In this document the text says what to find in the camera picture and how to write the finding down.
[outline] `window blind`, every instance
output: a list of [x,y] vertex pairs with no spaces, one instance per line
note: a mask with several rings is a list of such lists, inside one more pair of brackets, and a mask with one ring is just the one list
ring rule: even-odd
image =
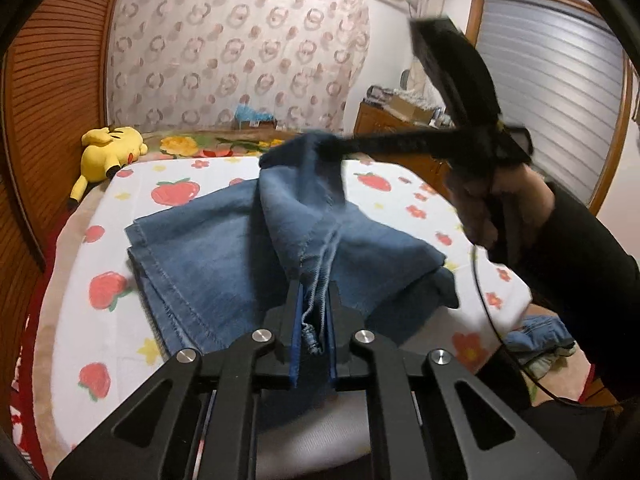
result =
[[622,97],[623,50],[609,27],[551,0],[484,0],[476,47],[505,122],[531,132],[534,164],[589,203]]

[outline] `cardboard box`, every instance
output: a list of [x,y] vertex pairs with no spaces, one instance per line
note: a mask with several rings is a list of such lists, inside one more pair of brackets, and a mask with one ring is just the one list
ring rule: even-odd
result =
[[387,105],[389,112],[408,123],[429,124],[435,110],[423,110],[401,97],[394,95]]

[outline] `patterned curtain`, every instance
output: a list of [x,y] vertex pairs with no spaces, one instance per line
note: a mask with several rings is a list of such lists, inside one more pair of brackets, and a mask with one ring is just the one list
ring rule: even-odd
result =
[[118,0],[110,121],[206,129],[246,104],[339,131],[368,47],[365,0]]

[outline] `bedsheet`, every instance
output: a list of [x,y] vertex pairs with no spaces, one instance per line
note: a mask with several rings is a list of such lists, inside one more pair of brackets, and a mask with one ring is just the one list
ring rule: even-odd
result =
[[[178,205],[258,172],[256,157],[197,158],[137,163],[113,179],[85,233],[60,308],[50,377],[60,452],[47,460],[49,471],[162,364],[130,271],[124,228],[134,218],[170,207],[167,202]],[[474,288],[471,244],[454,209],[393,164],[347,160],[343,180],[348,200],[373,220],[433,244],[447,255],[446,266],[456,277],[461,307],[439,309],[404,348],[422,353],[446,348],[478,370],[498,343]],[[478,258],[494,323],[506,333],[529,304],[529,289],[511,270],[490,263],[484,251]],[[261,479],[288,478],[368,451],[364,394],[331,394],[294,422],[258,438],[257,473]]]

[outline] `black metal clamp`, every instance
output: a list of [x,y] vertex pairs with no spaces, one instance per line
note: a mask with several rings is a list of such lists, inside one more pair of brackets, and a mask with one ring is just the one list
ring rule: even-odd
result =
[[[53,480],[255,478],[263,389],[292,384],[300,286],[228,349],[179,351],[83,440]],[[574,480],[569,465],[452,354],[405,352],[329,291],[330,375],[365,390],[375,479]],[[206,424],[209,404],[210,416]]]

